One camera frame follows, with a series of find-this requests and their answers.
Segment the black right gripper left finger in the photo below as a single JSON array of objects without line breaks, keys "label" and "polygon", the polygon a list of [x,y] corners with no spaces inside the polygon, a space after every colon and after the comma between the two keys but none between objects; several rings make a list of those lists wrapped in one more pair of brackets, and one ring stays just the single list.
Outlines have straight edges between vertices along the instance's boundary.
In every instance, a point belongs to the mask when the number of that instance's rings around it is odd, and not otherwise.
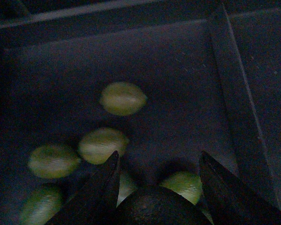
[{"label": "black right gripper left finger", "polygon": [[114,151],[47,225],[109,224],[118,201],[119,153]]}]

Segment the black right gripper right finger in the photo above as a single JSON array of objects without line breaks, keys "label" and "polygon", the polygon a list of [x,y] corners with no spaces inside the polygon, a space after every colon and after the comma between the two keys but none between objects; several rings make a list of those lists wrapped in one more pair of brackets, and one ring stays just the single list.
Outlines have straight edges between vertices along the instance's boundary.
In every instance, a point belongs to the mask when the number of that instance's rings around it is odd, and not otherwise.
[{"label": "black right gripper right finger", "polygon": [[203,193],[215,225],[281,225],[278,208],[207,152],[202,152],[199,165]]}]

